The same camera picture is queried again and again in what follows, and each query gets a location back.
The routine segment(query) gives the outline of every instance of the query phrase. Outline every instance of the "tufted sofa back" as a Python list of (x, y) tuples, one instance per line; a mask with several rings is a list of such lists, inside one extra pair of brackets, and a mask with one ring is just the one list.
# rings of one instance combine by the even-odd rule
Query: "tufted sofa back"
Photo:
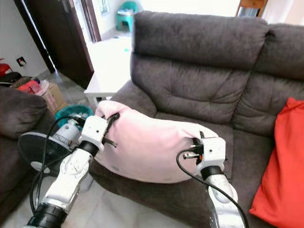
[(161, 112), (271, 136), (287, 98), (304, 99), (304, 28), (144, 11), (131, 77)]

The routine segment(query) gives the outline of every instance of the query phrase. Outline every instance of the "pink cushion cover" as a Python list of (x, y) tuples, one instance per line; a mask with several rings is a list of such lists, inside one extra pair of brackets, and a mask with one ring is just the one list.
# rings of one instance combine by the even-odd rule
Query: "pink cushion cover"
[[(192, 138), (217, 136), (210, 129), (196, 123), (150, 118), (114, 101), (101, 101), (95, 113), (105, 116), (119, 113), (106, 138), (118, 143), (117, 148), (105, 144), (96, 160), (108, 170), (130, 179), (175, 183), (189, 179), (176, 164), (176, 154), (192, 145)], [(196, 173), (195, 159), (184, 160), (182, 165)]]

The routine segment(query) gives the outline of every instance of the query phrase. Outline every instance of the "sofa armrest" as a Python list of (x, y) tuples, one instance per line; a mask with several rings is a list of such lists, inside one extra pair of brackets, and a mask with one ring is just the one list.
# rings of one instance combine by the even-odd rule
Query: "sofa armrest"
[(112, 98), (149, 117), (154, 117), (157, 108), (151, 98), (131, 80), (128, 81)]
[[(47, 111), (43, 114), (43, 116), (39, 119), (36, 126), (31, 131), (47, 134), (54, 122), (55, 122), (54, 115), (51, 113), (49, 109), (47, 109)], [(54, 126), (52, 132), (54, 133), (58, 129), (59, 129), (58, 125)]]
[(46, 101), (37, 95), (0, 86), (0, 135), (18, 139), (31, 131), (47, 111)]

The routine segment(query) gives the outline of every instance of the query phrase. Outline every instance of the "green plastic chair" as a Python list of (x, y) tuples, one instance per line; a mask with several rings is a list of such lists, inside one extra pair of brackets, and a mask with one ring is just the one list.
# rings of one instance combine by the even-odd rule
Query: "green plastic chair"
[[(130, 13), (129, 15), (127, 10), (133, 10), (133, 13)], [(133, 14), (137, 12), (137, 4), (133, 1), (126, 1), (121, 8), (117, 12), (117, 30), (122, 30), (122, 23), (123, 21), (128, 23), (129, 30), (132, 32), (133, 27)]]

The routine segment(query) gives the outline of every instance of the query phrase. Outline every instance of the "red object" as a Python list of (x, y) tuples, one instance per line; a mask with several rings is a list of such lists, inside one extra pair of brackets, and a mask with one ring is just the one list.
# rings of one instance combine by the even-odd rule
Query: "red object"
[(0, 63), (0, 77), (5, 76), (7, 73), (13, 72), (8, 64)]
[(26, 84), (23, 84), (18, 87), (18, 90), (28, 94), (35, 94), (40, 89), (41, 89), (40, 85), (35, 80), (30, 80)]
[(289, 98), (250, 213), (279, 228), (304, 227), (304, 101)]

